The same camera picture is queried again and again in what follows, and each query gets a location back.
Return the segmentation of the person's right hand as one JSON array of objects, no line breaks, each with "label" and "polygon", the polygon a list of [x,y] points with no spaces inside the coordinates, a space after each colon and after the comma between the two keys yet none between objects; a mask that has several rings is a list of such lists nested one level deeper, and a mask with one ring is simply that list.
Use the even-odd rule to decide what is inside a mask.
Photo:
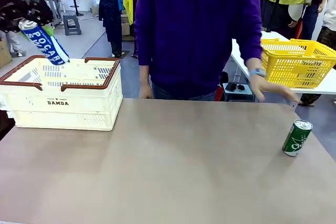
[{"label": "person's right hand", "polygon": [[140,84],[139,98],[142,98],[142,99],[152,99],[153,98],[152,88],[149,83]]}]

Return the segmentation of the person's left hand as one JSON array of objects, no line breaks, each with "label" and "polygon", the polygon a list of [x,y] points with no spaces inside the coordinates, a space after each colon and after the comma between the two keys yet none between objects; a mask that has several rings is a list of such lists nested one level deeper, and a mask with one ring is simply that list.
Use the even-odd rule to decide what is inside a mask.
[{"label": "person's left hand", "polygon": [[265,78],[256,74],[250,76],[249,81],[252,92],[258,99],[262,101],[265,100],[263,92],[273,92],[283,95],[285,98],[292,102],[301,103],[298,96],[293,93],[293,91],[288,87],[268,82],[267,80],[265,80]]}]

